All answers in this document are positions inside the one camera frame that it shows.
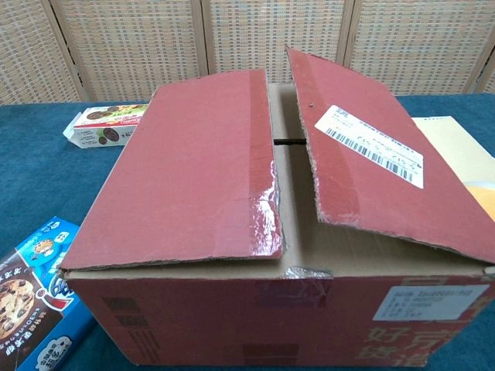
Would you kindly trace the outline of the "large brown cardboard box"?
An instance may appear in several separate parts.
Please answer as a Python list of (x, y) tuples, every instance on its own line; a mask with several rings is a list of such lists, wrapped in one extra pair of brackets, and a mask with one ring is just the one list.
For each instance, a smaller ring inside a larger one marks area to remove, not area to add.
[(495, 304), (495, 220), (382, 83), (288, 50), (163, 85), (60, 273), (147, 366), (422, 367)]

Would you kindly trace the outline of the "beige paper notepad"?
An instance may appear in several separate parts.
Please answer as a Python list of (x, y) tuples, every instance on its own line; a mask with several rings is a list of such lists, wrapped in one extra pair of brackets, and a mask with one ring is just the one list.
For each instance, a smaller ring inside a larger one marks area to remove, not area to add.
[(495, 157), (454, 117), (415, 117), (423, 135), (495, 221)]

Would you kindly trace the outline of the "white cookie box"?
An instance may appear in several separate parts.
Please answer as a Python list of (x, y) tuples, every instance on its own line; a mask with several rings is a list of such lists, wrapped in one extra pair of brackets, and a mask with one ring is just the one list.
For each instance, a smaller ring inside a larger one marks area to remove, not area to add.
[(132, 136), (147, 104), (89, 107), (67, 125), (63, 136), (79, 148), (123, 146)]

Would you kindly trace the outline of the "blue chocolate chip cookie box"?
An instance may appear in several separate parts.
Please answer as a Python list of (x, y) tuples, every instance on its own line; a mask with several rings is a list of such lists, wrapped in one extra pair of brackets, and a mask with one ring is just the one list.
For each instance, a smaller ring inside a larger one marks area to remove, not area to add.
[(78, 230), (54, 216), (0, 258), (0, 371), (56, 371), (94, 324), (58, 275)]

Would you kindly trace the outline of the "blue table cloth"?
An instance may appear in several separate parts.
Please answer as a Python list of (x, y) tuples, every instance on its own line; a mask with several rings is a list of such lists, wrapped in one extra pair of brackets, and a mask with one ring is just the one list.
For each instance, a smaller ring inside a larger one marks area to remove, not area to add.
[[(495, 94), (402, 96), (400, 102), (412, 117), (454, 117), (495, 156)], [(86, 106), (0, 106), (0, 257), (54, 216), (83, 221), (120, 153), (65, 139), (64, 128)], [(94, 326), (58, 371), (495, 371), (495, 302), (423, 368), (135, 366)]]

